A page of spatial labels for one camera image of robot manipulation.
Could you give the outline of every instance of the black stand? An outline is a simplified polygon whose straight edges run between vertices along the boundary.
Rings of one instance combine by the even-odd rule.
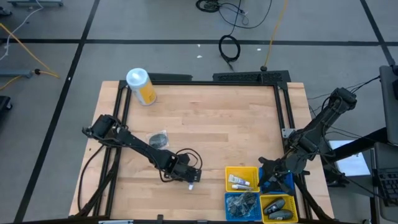
[[[360,152],[366,151],[373,147],[375,142],[388,143],[387,139],[387,128],[381,128],[374,131],[367,136],[363,136],[351,143],[340,146],[337,149],[327,153],[328,162],[334,163],[336,161],[345,159],[352,155],[358,154]]]

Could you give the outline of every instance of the white tube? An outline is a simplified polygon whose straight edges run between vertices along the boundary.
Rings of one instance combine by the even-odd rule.
[[[244,179],[236,177],[232,174],[229,175],[228,182],[234,183],[234,184],[250,186],[250,182],[245,181]]]
[[[240,184],[233,184],[232,185],[232,189],[235,189],[235,190],[253,190],[252,187],[243,186],[243,185],[240,185]]]

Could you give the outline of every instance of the white cap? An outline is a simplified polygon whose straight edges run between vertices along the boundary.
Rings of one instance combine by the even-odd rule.
[[[142,68],[133,68],[126,75],[126,81],[129,85],[139,86],[145,84],[148,73]]]

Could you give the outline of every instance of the wooden tabletop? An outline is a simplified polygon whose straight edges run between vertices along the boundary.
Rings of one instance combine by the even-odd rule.
[[[296,128],[303,128],[311,120],[304,86],[302,83],[288,83],[288,86]],[[196,150],[203,158],[201,181],[195,183],[193,190],[188,190],[186,182],[162,183],[158,170],[146,157],[124,148],[111,218],[153,220],[163,214],[165,220],[225,220],[224,168],[260,167],[259,157],[277,159],[283,155],[273,88],[155,85],[155,90],[157,101],[151,106],[141,106],[136,97],[131,98],[129,129],[145,142],[147,134],[166,130],[169,150],[176,152],[186,147]],[[102,83],[93,121],[101,114],[113,113],[117,91],[118,82]],[[282,92],[280,95],[284,108]],[[285,110],[284,118],[288,124]],[[88,140],[82,166],[99,147],[97,141]],[[85,172],[83,205],[98,186],[103,157],[104,150]],[[306,176],[309,192],[326,214],[333,217],[319,156],[307,163],[306,170],[311,172]],[[107,194],[105,190],[102,214]],[[76,198],[77,186],[71,215],[78,212]],[[298,190],[297,198],[300,214],[305,217]]]

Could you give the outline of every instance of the white bottle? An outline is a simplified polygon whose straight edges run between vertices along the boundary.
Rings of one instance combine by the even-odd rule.
[[[147,71],[142,68],[134,68],[127,73],[126,81],[140,104],[149,106],[155,102],[156,92]]]

